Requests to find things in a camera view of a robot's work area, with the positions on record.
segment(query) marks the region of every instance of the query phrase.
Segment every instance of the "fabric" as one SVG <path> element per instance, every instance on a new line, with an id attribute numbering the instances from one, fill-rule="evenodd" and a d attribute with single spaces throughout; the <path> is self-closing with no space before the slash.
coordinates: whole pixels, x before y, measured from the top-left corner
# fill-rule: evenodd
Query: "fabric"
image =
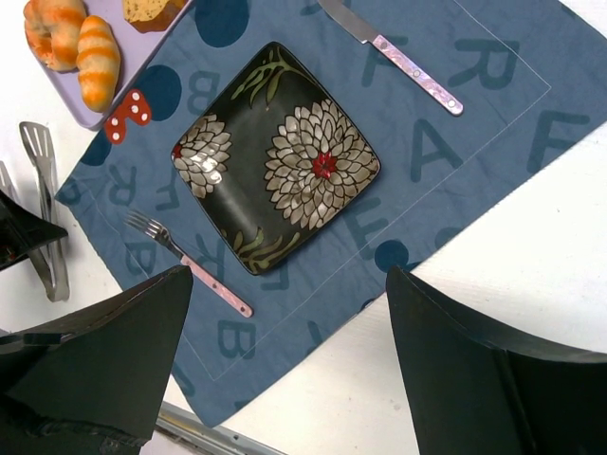
<path id="1" fill-rule="evenodd" d="M 199 0 L 135 84 L 136 110 L 149 109 L 152 121 L 119 109 L 120 121 L 96 136 L 58 195 L 121 286 L 176 264 L 123 223 L 138 209 L 254 307 L 254 318 L 243 319 L 194 284 L 174 374 L 208 426 L 379 296 L 390 266 L 411 269 L 430 257 L 607 119 L 605 39 L 559 2 L 344 3 L 447 86 L 464 115 L 447 113 L 312 0 Z M 171 151 L 271 41 L 319 79 L 382 169 L 306 246 L 254 277 L 178 179 Z"/>

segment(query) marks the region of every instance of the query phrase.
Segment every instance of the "square plate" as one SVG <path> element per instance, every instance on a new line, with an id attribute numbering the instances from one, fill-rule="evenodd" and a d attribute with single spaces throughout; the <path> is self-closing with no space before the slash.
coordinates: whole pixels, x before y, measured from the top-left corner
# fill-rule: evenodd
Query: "square plate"
<path id="1" fill-rule="evenodd" d="M 311 238 L 380 169 L 350 118 L 278 43 L 253 57 L 177 142 L 172 160 L 253 275 Z"/>

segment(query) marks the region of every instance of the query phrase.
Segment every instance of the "green leaf design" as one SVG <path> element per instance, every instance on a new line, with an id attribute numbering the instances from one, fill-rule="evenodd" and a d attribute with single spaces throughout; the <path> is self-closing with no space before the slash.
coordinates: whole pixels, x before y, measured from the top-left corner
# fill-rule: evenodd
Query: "green leaf design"
<path id="1" fill-rule="evenodd" d="M 234 251 L 238 251 L 238 248 L 243 244 L 243 233 L 241 230 L 236 234 L 236 239 L 234 240 Z"/>
<path id="2" fill-rule="evenodd" d="M 246 253 L 247 251 L 251 251 L 255 249 L 257 246 L 261 245 L 264 242 L 264 232 L 260 227 L 257 228 L 257 235 L 255 236 L 255 240 L 253 240 L 250 244 L 243 246 L 238 250 L 238 256 Z"/>
<path id="3" fill-rule="evenodd" d="M 306 74 L 288 64 L 285 59 L 283 59 L 280 48 L 276 47 L 276 54 L 274 54 L 274 49 L 271 49 L 267 54 L 267 59 L 262 60 L 262 65 L 253 69 L 247 75 L 245 80 L 236 88 L 230 98 L 236 100 L 236 98 L 244 92 L 252 89 L 248 99 L 249 105 L 252 107 L 255 97 L 257 97 L 262 88 L 267 85 L 266 105 L 269 105 L 276 96 L 281 76 L 287 71 L 295 73 L 311 83 L 314 83 Z"/>
<path id="4" fill-rule="evenodd" d="M 288 244 L 283 246 L 284 238 L 279 236 L 272 244 L 260 247 L 264 242 L 264 231 L 258 227 L 255 239 L 252 242 L 243 246 L 245 236 L 242 231 L 236 233 L 232 249 L 236 251 L 236 255 L 245 266 L 253 273 L 258 273 L 259 270 L 265 270 L 270 267 L 272 261 L 285 254 L 292 248 L 300 239 L 300 233 L 296 232 Z"/>
<path id="5" fill-rule="evenodd" d="M 267 80 L 270 78 L 271 75 L 272 75 L 272 73 L 268 73 L 267 76 L 265 76 L 264 79 L 260 83 L 258 83 L 255 88 L 253 88 L 253 91 L 250 92 L 250 98 L 248 99 L 248 105 L 250 107 L 253 107 L 253 102 L 255 101 L 255 96 L 262 88 L 264 88 L 264 85 L 266 84 Z"/>
<path id="6" fill-rule="evenodd" d="M 285 71 L 281 69 L 278 73 L 272 76 L 272 80 L 267 85 L 266 91 L 266 104 L 270 104 L 274 100 L 274 96 L 278 91 L 278 82 L 280 82 L 281 76 Z"/>

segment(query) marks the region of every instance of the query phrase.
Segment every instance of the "tongs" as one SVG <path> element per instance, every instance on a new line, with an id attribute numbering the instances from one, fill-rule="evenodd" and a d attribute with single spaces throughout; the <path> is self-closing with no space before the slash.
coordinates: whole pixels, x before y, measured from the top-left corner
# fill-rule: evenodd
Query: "tongs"
<path id="1" fill-rule="evenodd" d="M 42 218 L 57 225 L 57 210 L 53 198 L 55 194 L 53 178 L 55 152 L 50 132 L 44 125 L 31 121 L 19 123 L 19 132 L 29 160 L 38 176 Z M 3 173 L 6 175 L 6 180 L 10 182 L 6 168 Z M 5 191 L 5 193 L 14 200 L 14 190 L 9 191 Z M 45 246 L 45 249 L 48 263 L 40 249 L 29 254 L 31 262 L 45 286 L 48 299 L 51 301 L 67 300 L 69 299 L 69 283 L 61 242 L 51 242 Z"/>

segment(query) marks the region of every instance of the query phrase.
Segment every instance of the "white table surface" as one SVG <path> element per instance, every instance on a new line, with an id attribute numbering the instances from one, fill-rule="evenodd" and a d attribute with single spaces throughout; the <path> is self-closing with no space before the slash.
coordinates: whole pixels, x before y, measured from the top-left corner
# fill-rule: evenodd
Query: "white table surface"
<path id="1" fill-rule="evenodd" d="M 94 133 L 76 124 L 29 53 L 25 3 L 4 6 L 0 159 L 24 206 L 39 212 L 18 121 L 49 126 L 62 182 Z M 565 3 L 607 34 L 603 0 Z M 48 302 L 31 264 L 18 264 L 0 274 L 0 328 L 27 328 L 120 292 L 69 210 L 59 206 L 59 216 L 69 231 L 70 300 Z M 607 126 L 510 194 L 415 274 L 531 334 L 607 352 Z M 173 379 L 165 400 L 188 409 Z M 417 454 L 385 297 L 224 427 L 288 455 Z"/>

